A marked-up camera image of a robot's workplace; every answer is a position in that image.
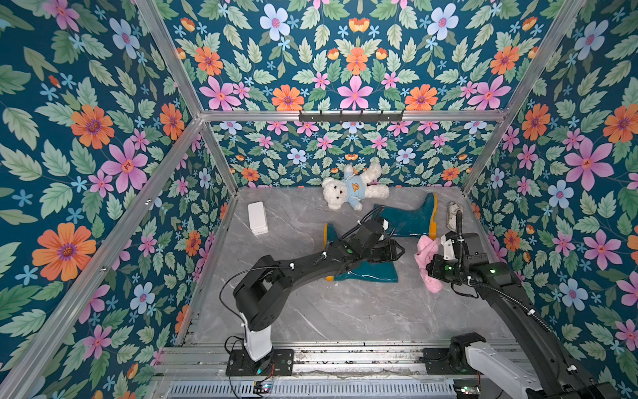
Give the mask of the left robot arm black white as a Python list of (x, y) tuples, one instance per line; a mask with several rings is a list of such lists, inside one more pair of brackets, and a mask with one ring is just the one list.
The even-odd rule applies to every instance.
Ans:
[(343, 235), (332, 224), (323, 231), (323, 249), (297, 259), (265, 255), (249, 269), (233, 296), (244, 328), (244, 351), (253, 362), (271, 357), (271, 326), (289, 296), (324, 278), (398, 281), (394, 263), (405, 249), (386, 231), (386, 220), (368, 219)]

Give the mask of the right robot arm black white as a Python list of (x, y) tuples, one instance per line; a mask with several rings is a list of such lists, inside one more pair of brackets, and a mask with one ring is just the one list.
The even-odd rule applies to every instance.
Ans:
[(609, 382), (598, 382), (559, 342), (533, 308), (520, 280), (503, 262), (489, 261), (476, 234), (449, 232), (429, 275), (452, 287), (472, 288), (501, 317), (533, 370), (526, 372), (495, 351), (477, 333), (453, 337), (450, 366), (479, 372), (511, 398), (618, 398)]

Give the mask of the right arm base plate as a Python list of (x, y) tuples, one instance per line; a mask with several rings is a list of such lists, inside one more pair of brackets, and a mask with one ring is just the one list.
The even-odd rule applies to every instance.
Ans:
[(419, 362), (425, 365), (430, 375), (475, 375), (481, 372), (472, 368), (465, 350), (460, 347), (424, 348)]

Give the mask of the pink cloth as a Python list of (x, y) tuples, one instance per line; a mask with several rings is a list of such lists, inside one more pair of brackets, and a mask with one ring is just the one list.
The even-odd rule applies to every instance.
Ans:
[(426, 289), (432, 294), (438, 294), (443, 289), (442, 282), (431, 277), (430, 272), (427, 270), (427, 266), (434, 260), (439, 250), (439, 239), (431, 239), (428, 235), (422, 235), (417, 243), (417, 251), (415, 253), (415, 262), (419, 267), (420, 276)]

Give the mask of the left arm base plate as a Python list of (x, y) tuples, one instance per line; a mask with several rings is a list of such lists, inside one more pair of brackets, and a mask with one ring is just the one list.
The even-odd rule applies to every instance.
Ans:
[(292, 375), (295, 352), (274, 349), (265, 358), (254, 361), (245, 349), (233, 349), (225, 374), (227, 377), (288, 377)]

